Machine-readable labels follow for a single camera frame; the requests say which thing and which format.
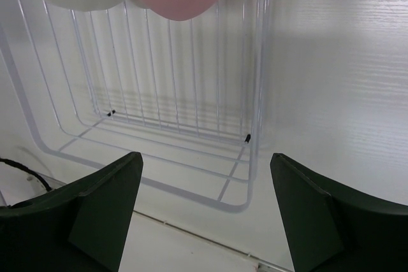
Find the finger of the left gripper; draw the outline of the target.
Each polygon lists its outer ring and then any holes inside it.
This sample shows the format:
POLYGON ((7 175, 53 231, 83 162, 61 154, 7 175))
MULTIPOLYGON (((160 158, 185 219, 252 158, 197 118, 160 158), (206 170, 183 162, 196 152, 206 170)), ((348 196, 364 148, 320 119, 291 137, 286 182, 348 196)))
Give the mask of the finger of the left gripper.
POLYGON ((320 175, 287 155, 270 161, 295 271, 407 271, 407 206, 320 175))
POLYGON ((118 271, 143 171, 130 152, 77 181, 1 207, 1 271, 118 271))

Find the clear wire dish rack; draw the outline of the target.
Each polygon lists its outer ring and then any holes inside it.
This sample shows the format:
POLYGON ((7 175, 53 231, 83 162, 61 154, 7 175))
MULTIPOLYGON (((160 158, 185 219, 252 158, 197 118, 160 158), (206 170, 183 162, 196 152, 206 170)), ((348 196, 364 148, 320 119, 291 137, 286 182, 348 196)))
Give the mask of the clear wire dish rack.
POLYGON ((99 169, 139 151, 142 183, 240 213, 263 124, 269 0, 176 22, 124 1, 81 12, 1 0, 1 51, 44 153, 99 169))

